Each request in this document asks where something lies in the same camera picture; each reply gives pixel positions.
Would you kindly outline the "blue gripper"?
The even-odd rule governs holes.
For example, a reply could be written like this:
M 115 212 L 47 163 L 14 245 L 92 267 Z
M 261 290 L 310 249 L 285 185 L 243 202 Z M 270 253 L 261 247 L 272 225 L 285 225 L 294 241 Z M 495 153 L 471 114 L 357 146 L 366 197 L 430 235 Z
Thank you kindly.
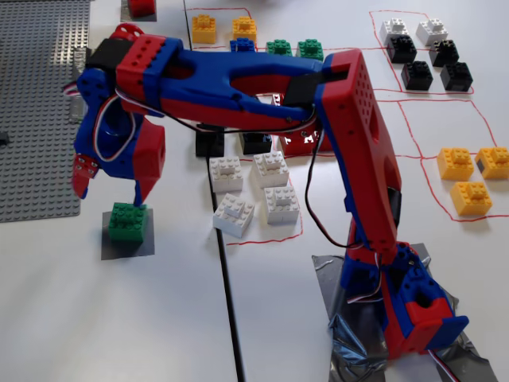
M 75 140 L 75 195 L 80 199 L 87 196 L 89 182 L 100 167 L 111 177 L 134 178 L 134 205 L 142 205 L 164 168 L 164 127 L 143 119 L 139 134 L 133 132 L 132 126 L 139 125 L 139 118 L 131 118 L 123 110 L 114 79 L 100 69 L 85 69 L 77 87 L 87 104 L 87 113 Z

